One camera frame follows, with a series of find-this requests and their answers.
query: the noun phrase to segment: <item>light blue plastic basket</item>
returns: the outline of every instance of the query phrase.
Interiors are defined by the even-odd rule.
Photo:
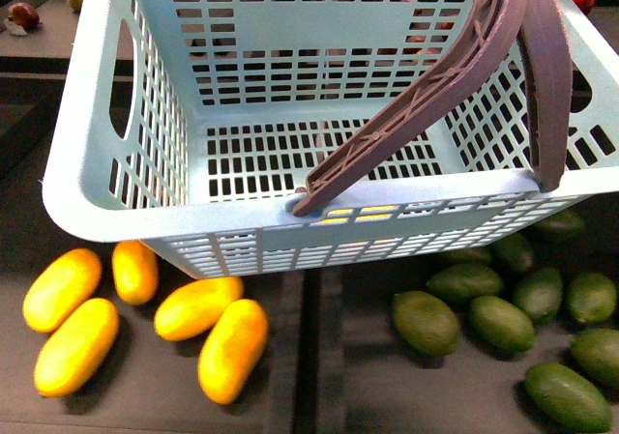
[[[297,218],[295,188],[446,51],[471,0],[86,0],[45,206],[77,237],[142,240],[193,277],[486,245],[619,190],[619,58],[560,2],[593,99],[571,117],[558,190],[540,193],[527,167],[514,47],[469,100],[320,214]],[[123,24],[134,75],[119,136],[109,104]]]

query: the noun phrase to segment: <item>basket handle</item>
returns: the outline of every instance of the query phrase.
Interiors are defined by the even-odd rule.
[[[529,162],[542,192],[559,187],[565,171],[572,104],[572,56],[557,0],[531,0],[518,46],[524,66]]]
[[[528,0],[474,0],[440,61],[310,172],[307,196],[293,214],[304,217],[330,202],[479,89],[514,44],[527,5]]]

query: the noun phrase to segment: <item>produce bin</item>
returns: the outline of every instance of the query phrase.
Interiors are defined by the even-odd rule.
[[[571,116],[558,190],[541,193],[528,166],[514,46],[479,91],[320,213],[290,213],[307,174],[447,51],[471,2],[85,0],[45,206],[71,234],[139,239],[201,277],[482,246],[618,190],[619,105],[608,98],[619,58],[559,0],[593,96]],[[109,98],[121,26],[134,68],[119,128]],[[409,36],[424,37],[421,53]]]
[[[562,245],[532,243],[534,270],[554,267],[567,287],[580,272],[619,277],[617,194],[597,195],[574,206],[587,231]],[[536,327],[536,345],[507,355],[484,342],[466,318],[466,306],[450,304],[461,331],[457,349],[444,358],[416,352],[392,320],[394,294],[427,290],[444,266],[431,255],[322,269],[312,289],[318,361],[315,432],[378,434],[572,432],[553,422],[523,389],[526,370],[560,362],[584,375],[569,352],[578,326],[565,305],[552,323]],[[501,272],[510,299],[519,275]],[[586,327],[617,329],[616,314]],[[619,393],[596,384],[609,403],[619,432]]]
[[[293,432],[305,281],[300,272],[244,277],[244,296],[269,317],[267,348],[236,402],[223,407],[200,389],[197,358],[207,333],[182,342],[160,338],[159,304],[191,279],[160,261],[160,286],[142,306],[124,303],[110,267],[114,245],[89,243],[60,230],[41,201],[40,179],[51,142],[39,142],[0,188],[0,432],[3,434],[163,434]],[[58,256],[88,247],[103,263],[95,297],[110,299],[120,331],[101,367],[79,391],[45,398],[34,367],[47,334],[30,330],[21,305],[32,282]]]

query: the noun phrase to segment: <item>green avocado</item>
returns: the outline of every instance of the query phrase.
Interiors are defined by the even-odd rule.
[[[524,388],[550,418],[575,432],[607,432],[612,412],[604,396],[587,379],[555,362],[531,366]]]
[[[484,340],[506,352],[526,352],[535,346],[533,323],[509,302],[492,296],[474,299],[468,322]]]
[[[570,352],[591,379],[619,389],[619,331],[587,330],[572,340]]]
[[[556,268],[542,268],[516,284],[512,303],[536,325],[547,324],[557,315],[563,300],[563,281]]]
[[[580,273],[568,285],[566,303],[579,324],[601,323],[617,306],[615,283],[601,273]]]
[[[455,304],[468,304],[479,296],[497,296],[503,280],[492,268],[481,263],[461,263],[433,275],[426,283],[430,293]]]
[[[584,219],[576,212],[564,209],[525,228],[523,233],[532,241],[561,244],[582,235],[584,230]]]
[[[440,299],[424,291],[394,296],[394,325],[414,349],[435,357],[456,351],[460,324]]]

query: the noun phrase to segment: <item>yellow fruit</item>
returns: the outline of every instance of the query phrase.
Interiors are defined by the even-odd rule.
[[[140,241],[118,243],[112,253],[112,271],[118,296],[131,305],[143,305],[157,292],[157,256]]]
[[[215,326],[223,311],[243,297],[238,276],[200,279],[178,288],[155,313],[155,332],[165,340],[195,337]]]
[[[120,320],[106,299],[82,304],[45,343],[35,366],[35,386],[45,397],[62,397],[81,388],[109,352]]]
[[[93,295],[102,269],[97,254],[87,248],[71,250],[54,260],[33,282],[23,300],[26,324],[39,333],[55,331]]]
[[[267,344],[269,322],[256,301],[230,305],[209,334],[197,364],[198,380],[214,402],[229,405],[239,396]]]

